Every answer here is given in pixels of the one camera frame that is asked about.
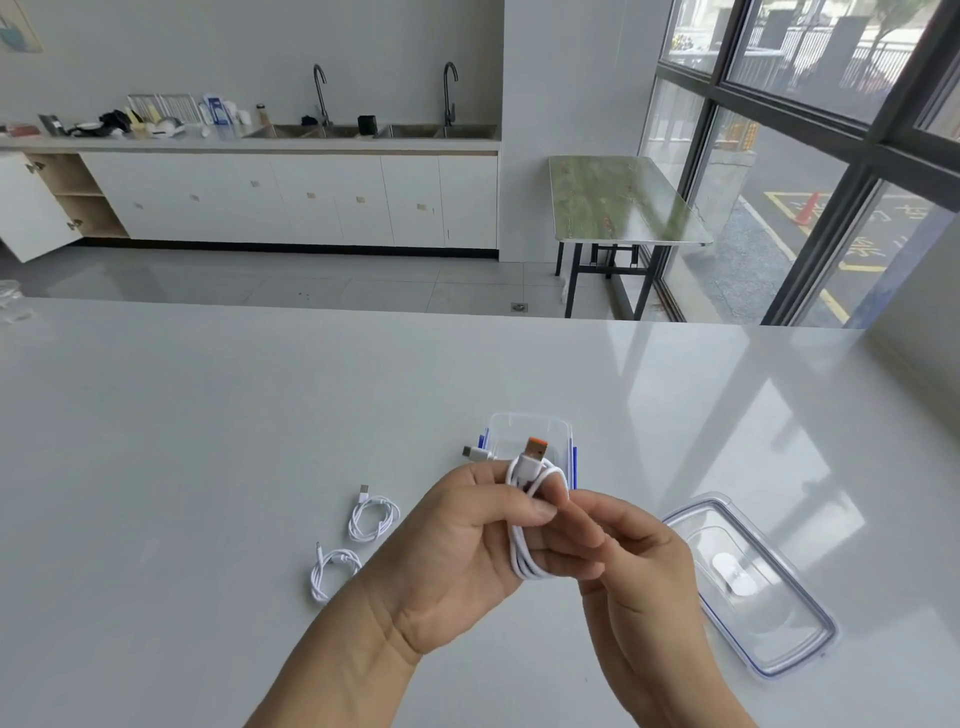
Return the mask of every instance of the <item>kitchen counter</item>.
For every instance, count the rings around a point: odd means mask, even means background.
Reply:
[[[434,152],[434,153],[495,153],[500,149],[498,139],[249,139],[244,134],[260,127],[208,127],[210,136],[203,137],[199,127],[170,139],[157,139],[140,134],[128,134],[122,139],[76,136],[0,136],[0,151],[56,154],[73,152],[313,152],[313,153],[380,153],[380,152]]]
[[[725,493],[793,561],[843,631],[825,659],[760,684],[709,628],[759,725],[956,719],[956,422],[859,332],[32,305],[0,328],[3,725],[242,725],[360,483],[406,515],[500,410],[570,421],[581,487]],[[573,583],[427,657],[395,726],[465,720],[633,726]]]

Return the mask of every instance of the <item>plastic lid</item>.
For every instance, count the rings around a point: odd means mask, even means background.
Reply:
[[[781,677],[837,641],[836,622],[727,498],[705,496],[663,522],[693,552],[704,611],[756,675]]]

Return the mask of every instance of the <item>forearm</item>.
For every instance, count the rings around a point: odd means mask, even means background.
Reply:
[[[314,619],[247,728],[386,728],[419,660],[357,579]]]

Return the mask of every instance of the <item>wooden shelf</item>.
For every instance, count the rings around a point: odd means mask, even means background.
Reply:
[[[77,154],[27,155],[56,196],[102,197],[100,187]]]
[[[57,201],[84,237],[130,237],[105,197],[63,195]]]

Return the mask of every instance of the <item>table leg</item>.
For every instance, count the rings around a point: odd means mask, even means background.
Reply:
[[[617,245],[616,245],[616,243],[614,243],[614,244],[613,244],[613,249],[607,252],[607,265],[608,265],[608,267],[610,267],[610,268],[612,268],[614,265],[616,265],[616,252],[617,252],[617,250],[618,250]],[[611,277],[612,277],[612,275],[613,275],[613,273],[607,273],[607,280],[610,280]]]
[[[564,263],[564,242],[563,240],[561,240],[560,251],[557,253],[557,271],[556,273],[553,274],[554,276],[558,276],[560,274],[560,266],[563,265],[563,263]]]
[[[573,249],[573,267],[570,268],[570,290],[566,293],[566,314],[564,318],[573,316],[573,292],[577,289],[577,274],[580,272],[580,255],[584,251],[584,244],[577,243]]]
[[[654,271],[660,268],[662,260],[669,253],[670,248],[666,245],[654,247],[654,254],[650,256],[650,264],[647,266],[647,275],[643,277],[643,287],[640,288],[640,298],[636,301],[636,310],[634,311],[634,321],[643,318],[643,309],[646,308],[647,299],[650,298],[650,289],[654,285]]]

